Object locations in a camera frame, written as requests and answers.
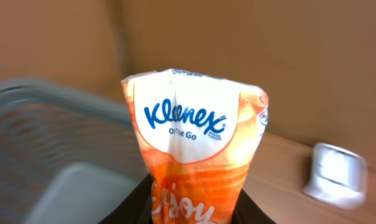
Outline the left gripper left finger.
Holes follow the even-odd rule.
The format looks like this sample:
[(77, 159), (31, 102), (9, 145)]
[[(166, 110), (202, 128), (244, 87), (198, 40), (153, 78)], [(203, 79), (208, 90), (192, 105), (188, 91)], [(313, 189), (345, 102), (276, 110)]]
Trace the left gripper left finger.
[(136, 188), (99, 224), (153, 224), (151, 217), (151, 185), (148, 174)]

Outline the orange Kleenex tissue pack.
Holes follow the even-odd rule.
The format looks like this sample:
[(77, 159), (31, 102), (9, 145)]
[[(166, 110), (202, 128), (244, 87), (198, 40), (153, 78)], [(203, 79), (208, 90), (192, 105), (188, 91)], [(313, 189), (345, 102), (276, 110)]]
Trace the orange Kleenex tissue pack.
[(258, 86), (166, 69), (122, 80), (154, 223), (230, 223), (268, 122)]

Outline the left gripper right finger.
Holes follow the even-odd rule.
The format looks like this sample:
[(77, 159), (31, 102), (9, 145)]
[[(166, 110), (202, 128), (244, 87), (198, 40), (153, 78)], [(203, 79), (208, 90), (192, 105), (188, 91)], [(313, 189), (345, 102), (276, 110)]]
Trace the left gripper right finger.
[(233, 210), (231, 224), (276, 224), (244, 191), (241, 190)]

